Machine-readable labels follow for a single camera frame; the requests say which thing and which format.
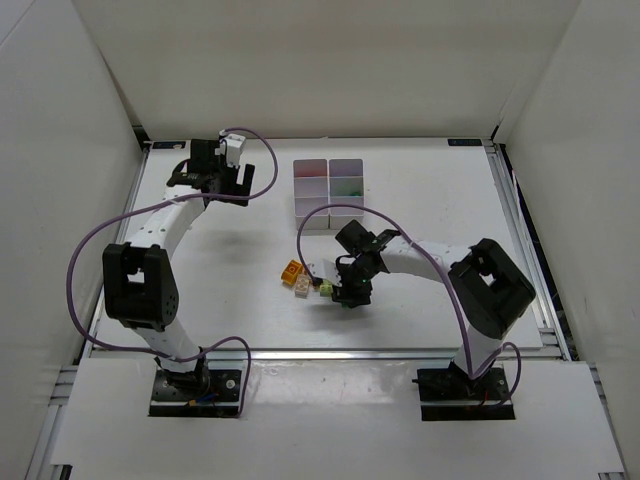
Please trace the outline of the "orange lego brick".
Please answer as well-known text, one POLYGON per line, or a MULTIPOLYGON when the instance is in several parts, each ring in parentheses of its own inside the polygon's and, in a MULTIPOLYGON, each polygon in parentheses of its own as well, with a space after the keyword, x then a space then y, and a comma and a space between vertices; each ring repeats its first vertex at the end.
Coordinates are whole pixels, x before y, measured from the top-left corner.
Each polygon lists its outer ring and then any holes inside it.
POLYGON ((288 287, 295 285, 298 276, 303 270, 303 266, 297 260, 291 260, 281 273, 281 281, 288 287))

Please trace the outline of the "red curved lego brick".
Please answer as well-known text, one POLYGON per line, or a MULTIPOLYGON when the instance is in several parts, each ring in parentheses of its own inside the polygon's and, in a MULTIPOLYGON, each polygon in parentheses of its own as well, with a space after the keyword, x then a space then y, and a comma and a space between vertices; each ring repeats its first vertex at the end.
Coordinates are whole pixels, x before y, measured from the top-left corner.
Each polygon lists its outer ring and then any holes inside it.
POLYGON ((326 171, 324 169, 302 169, 294 172, 295 178, 313 178, 313 177, 325 177, 326 171))

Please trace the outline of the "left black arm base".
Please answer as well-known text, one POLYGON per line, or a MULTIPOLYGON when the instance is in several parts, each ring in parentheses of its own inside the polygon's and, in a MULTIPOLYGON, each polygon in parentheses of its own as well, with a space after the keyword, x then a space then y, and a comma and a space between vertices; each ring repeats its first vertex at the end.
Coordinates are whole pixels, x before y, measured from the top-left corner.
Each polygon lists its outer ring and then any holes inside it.
POLYGON ((213 368, 202 386, 171 381, 157 370, 151 388, 148 416, 156 418, 237 418, 243 397, 245 372, 213 368))

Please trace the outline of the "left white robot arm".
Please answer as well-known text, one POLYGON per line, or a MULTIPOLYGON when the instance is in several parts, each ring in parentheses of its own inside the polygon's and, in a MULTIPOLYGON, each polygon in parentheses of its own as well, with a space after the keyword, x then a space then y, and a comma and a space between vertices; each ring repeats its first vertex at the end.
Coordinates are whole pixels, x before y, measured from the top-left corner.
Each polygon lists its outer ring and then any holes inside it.
POLYGON ((209 386, 205 359, 179 320, 179 292, 171 257, 191 224, 210 199, 201 193, 232 195, 245 206, 255 167, 248 164, 238 182, 245 138, 225 133, 217 140, 195 139, 190 156, 171 173, 163 199, 168 206, 155 210, 145 224, 123 244, 103 251, 107 315, 134 331, 155 352, 156 362, 176 389, 195 395, 209 386))

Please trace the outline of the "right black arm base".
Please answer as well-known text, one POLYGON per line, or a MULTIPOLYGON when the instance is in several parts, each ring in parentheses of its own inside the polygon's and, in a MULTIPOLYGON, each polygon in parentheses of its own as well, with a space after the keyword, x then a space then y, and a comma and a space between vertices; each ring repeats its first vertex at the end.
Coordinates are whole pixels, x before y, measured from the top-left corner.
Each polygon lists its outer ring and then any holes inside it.
POLYGON ((412 382, 418 387, 423 422, 516 419, 502 367, 492 367, 476 380, 455 366, 422 368, 412 382))

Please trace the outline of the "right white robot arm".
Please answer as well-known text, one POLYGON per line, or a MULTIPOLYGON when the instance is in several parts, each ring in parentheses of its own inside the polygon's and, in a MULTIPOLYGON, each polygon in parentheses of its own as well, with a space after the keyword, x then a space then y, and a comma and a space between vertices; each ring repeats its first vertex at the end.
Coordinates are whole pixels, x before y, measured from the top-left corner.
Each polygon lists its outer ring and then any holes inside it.
POLYGON ((493 239, 454 248, 412 242, 397 230, 376 235, 353 220, 336 235, 349 263, 335 262, 339 284, 332 300, 357 308, 371 303, 372 279, 407 274, 441 283, 455 300, 462 346, 452 360, 468 379, 482 378, 502 352, 513 324, 536 298, 536 291, 493 239))

